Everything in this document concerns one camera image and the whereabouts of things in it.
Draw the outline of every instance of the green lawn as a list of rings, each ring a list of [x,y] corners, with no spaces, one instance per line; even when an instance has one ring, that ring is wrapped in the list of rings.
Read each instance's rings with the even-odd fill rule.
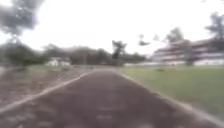
[[[122,73],[152,91],[190,103],[224,119],[224,67],[127,67]]]

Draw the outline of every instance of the asphalt road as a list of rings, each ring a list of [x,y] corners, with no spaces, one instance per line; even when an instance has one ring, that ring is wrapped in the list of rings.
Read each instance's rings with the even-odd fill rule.
[[[1,128],[214,128],[111,71],[0,114]]]

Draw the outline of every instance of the small structure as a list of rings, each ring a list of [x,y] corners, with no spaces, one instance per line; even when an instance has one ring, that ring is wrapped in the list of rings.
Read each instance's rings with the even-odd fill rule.
[[[70,66],[71,63],[68,59],[63,59],[60,57],[52,57],[50,61],[47,62],[48,66],[59,67],[59,66]]]

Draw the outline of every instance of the sky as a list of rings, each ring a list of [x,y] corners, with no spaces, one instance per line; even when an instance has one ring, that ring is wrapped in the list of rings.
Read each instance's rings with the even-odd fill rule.
[[[11,6],[10,0],[0,4]],[[21,39],[41,50],[49,43],[59,47],[88,46],[112,52],[112,40],[127,43],[130,53],[151,54],[165,43],[162,40],[174,27],[186,39],[209,38],[204,28],[210,24],[212,12],[224,12],[220,0],[45,0],[37,13],[34,30],[24,31]],[[150,42],[138,45],[139,35]],[[0,33],[0,42],[7,37]]]

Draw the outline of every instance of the building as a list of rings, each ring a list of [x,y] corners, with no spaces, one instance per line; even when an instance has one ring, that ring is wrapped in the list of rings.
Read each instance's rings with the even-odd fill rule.
[[[224,41],[201,40],[178,42],[157,50],[152,60],[162,65],[184,65],[190,60],[193,65],[224,65]]]
[[[67,59],[62,59],[59,57],[52,57],[50,61],[47,62],[48,66],[58,67],[58,66],[69,66],[71,65]]]

